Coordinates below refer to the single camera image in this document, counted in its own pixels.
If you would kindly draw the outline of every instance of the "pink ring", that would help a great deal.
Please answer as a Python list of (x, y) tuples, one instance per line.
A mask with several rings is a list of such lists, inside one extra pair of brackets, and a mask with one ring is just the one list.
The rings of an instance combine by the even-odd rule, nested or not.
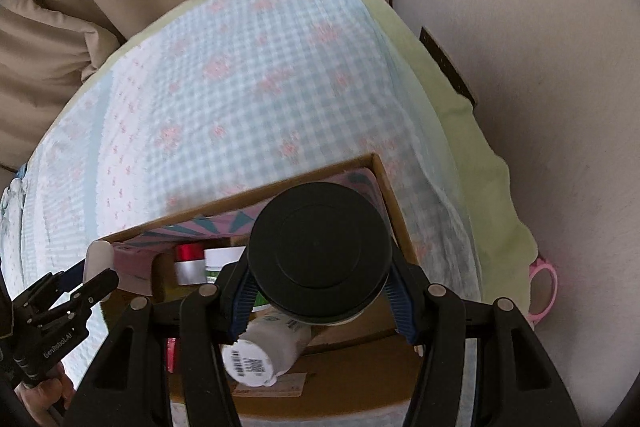
[(541, 255), (539, 255), (538, 258), (533, 261), (531, 266), (529, 266), (529, 283), (533, 280), (533, 277), (535, 277), (542, 270), (548, 270), (548, 272), (551, 274), (552, 295), (549, 304), (544, 310), (542, 310), (540, 313), (530, 313), (527, 315), (527, 320), (534, 325), (544, 319), (548, 312), (551, 311), (551, 308), (556, 302), (556, 296), (558, 295), (558, 273), (556, 272), (556, 268)]

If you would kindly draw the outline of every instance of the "metal screw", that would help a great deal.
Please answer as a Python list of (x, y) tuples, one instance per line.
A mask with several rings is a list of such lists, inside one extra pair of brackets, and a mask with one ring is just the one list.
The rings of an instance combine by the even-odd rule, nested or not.
[(506, 297), (498, 299), (498, 308), (500, 308), (503, 312), (510, 312), (513, 310), (513, 301)]
[(211, 297), (218, 291), (218, 287), (215, 284), (203, 284), (198, 288), (198, 293), (203, 297)]
[(144, 308), (146, 306), (146, 303), (148, 303), (148, 300), (146, 300), (145, 297), (136, 297), (131, 301), (131, 304), (129, 306), (131, 306), (132, 310), (138, 311)]
[(447, 294), (447, 289), (442, 284), (432, 284), (427, 291), (434, 297), (444, 297)]

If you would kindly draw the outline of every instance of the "human hand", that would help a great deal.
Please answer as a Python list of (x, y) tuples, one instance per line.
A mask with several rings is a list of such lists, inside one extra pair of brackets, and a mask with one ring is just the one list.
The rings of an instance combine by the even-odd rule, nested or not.
[(71, 404), (76, 391), (71, 379), (65, 374), (65, 367), (58, 362), (53, 369), (54, 378), (40, 382), (29, 389), (23, 383), (15, 388), (15, 394), (40, 427), (57, 427), (57, 423), (47, 411), (60, 398), (64, 399), (65, 409)]

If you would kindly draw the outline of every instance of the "white sticker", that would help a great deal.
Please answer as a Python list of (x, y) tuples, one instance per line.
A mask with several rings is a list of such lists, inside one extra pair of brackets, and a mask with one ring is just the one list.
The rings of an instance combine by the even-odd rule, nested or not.
[(233, 391), (233, 396), (247, 398), (296, 398), (302, 395), (306, 373), (281, 375), (271, 387), (248, 387), (241, 383)]

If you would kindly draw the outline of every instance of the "round black cap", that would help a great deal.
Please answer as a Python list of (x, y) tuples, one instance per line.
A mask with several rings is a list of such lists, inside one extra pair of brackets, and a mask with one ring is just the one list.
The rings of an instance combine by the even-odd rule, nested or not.
[(333, 183), (298, 185), (255, 221), (249, 270), (276, 308), (309, 324), (335, 324), (376, 298), (391, 264), (391, 237), (364, 197)]

